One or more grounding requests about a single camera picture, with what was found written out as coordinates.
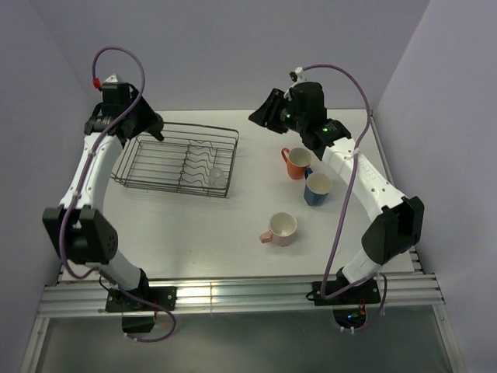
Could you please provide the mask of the pink mug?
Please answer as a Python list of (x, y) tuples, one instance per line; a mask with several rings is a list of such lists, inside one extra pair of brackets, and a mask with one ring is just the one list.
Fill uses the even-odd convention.
[(268, 231), (261, 234), (259, 241), (277, 246), (288, 246), (293, 242), (296, 231), (296, 218), (287, 212), (279, 212), (271, 217)]

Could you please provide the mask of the dark wire dish rack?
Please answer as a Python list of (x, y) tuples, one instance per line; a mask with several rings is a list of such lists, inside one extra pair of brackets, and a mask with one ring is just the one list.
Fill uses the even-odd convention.
[[(111, 178), (120, 185), (206, 197), (228, 195), (239, 132), (226, 127), (165, 122), (158, 141), (148, 133), (130, 140)], [(224, 188), (208, 185), (213, 167), (224, 171)]]

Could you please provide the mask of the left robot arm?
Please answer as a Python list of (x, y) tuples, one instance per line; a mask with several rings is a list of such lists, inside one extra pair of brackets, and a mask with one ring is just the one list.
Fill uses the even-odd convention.
[(109, 296), (127, 311), (143, 310), (151, 302), (146, 273), (118, 249), (116, 229), (103, 214), (111, 173), (125, 145), (147, 133), (163, 141), (163, 119), (139, 90), (111, 76), (94, 81), (102, 93), (84, 128), (82, 157), (75, 176), (58, 206), (44, 210), (42, 221), (66, 271), (75, 279), (72, 264), (84, 266), (109, 281)]

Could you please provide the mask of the clear glass cup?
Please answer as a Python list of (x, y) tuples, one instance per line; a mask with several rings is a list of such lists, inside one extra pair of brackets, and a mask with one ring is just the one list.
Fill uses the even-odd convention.
[(224, 171), (219, 167), (213, 167), (209, 173), (208, 185), (211, 188), (224, 188), (226, 178)]

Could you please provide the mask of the orange mug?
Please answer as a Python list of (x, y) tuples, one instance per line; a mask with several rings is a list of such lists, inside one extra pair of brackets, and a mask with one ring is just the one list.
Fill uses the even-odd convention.
[(287, 167), (287, 174), (292, 180), (304, 178), (304, 172), (311, 164), (311, 153), (305, 148), (282, 148), (280, 154)]

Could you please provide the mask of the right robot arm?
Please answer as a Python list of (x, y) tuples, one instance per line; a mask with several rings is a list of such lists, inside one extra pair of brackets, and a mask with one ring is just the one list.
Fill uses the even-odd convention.
[[(363, 283), (419, 241), (423, 202), (406, 197), (389, 183), (360, 152), (360, 142), (346, 127), (327, 117), (324, 92), (317, 82), (297, 83), (288, 92), (273, 89), (248, 118), (278, 134), (297, 132), (303, 145), (346, 181), (346, 196), (356, 196), (366, 210), (371, 224), (360, 251), (339, 270), (335, 281), (323, 279), (320, 289), (325, 302), (336, 297), (354, 302), (363, 293)], [(329, 284), (336, 290), (328, 292)]]

